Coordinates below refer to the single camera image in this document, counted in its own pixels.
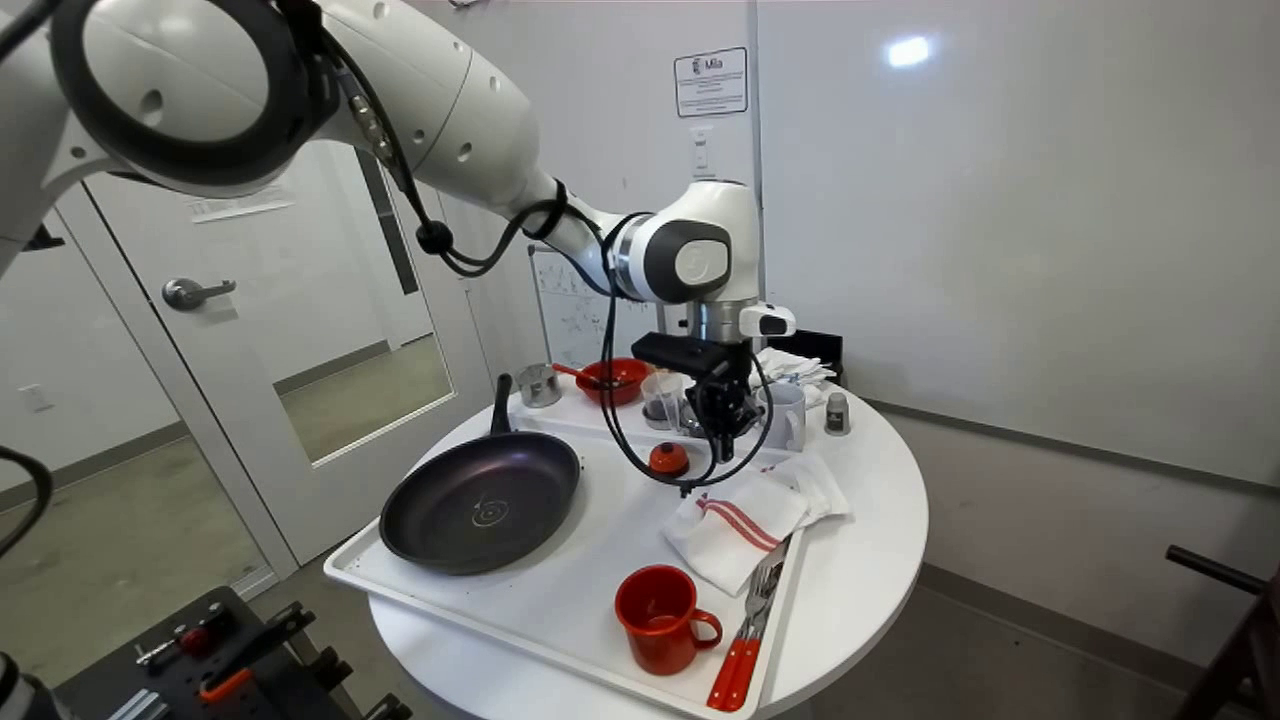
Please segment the door handle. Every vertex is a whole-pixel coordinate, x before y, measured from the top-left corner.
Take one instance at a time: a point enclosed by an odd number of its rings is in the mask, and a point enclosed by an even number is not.
[[[209,295],[227,295],[227,292],[238,292],[238,280],[222,280],[222,284],[206,286],[206,284],[180,277],[160,286],[164,305],[175,310],[196,310],[196,309],[206,309]]]

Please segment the wall light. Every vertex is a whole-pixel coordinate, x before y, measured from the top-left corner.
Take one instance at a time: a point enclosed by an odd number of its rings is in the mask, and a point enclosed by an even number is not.
[[[890,67],[920,67],[927,65],[937,43],[927,35],[900,35],[882,48]]]

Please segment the pan handle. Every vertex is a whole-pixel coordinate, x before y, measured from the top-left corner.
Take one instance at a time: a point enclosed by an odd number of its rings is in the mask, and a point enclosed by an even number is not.
[[[511,375],[499,371],[499,375],[498,375],[498,396],[494,396],[489,436],[511,436],[510,396],[511,396]]]

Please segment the mug handle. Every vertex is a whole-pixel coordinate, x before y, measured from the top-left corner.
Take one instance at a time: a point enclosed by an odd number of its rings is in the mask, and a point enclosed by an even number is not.
[[[714,617],[714,610],[705,610],[705,607],[692,607],[692,620],[687,622],[710,622],[714,629],[714,635],[697,635],[692,630],[692,646],[715,646],[721,644],[721,620]]]

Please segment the white door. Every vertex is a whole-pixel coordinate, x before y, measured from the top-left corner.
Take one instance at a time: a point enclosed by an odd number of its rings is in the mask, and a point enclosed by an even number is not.
[[[312,144],[251,198],[106,175],[62,208],[71,234],[125,250],[300,565],[489,399],[459,280],[391,238],[342,144]]]

